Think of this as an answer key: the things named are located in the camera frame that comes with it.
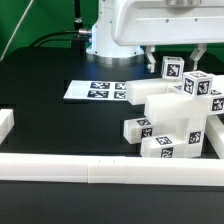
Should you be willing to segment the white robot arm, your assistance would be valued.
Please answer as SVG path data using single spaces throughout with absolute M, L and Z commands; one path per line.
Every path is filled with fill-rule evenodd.
M 197 47 L 198 61 L 209 43 L 224 42 L 224 0 L 99 0 L 87 55 L 105 64 L 128 63 L 147 56 L 159 45 Z

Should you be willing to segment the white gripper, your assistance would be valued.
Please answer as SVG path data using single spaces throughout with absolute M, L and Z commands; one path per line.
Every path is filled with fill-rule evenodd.
M 197 44 L 189 57 L 195 71 L 206 43 L 224 42 L 224 0 L 115 0 L 112 38 L 118 45 L 143 45 L 155 72 L 154 46 Z

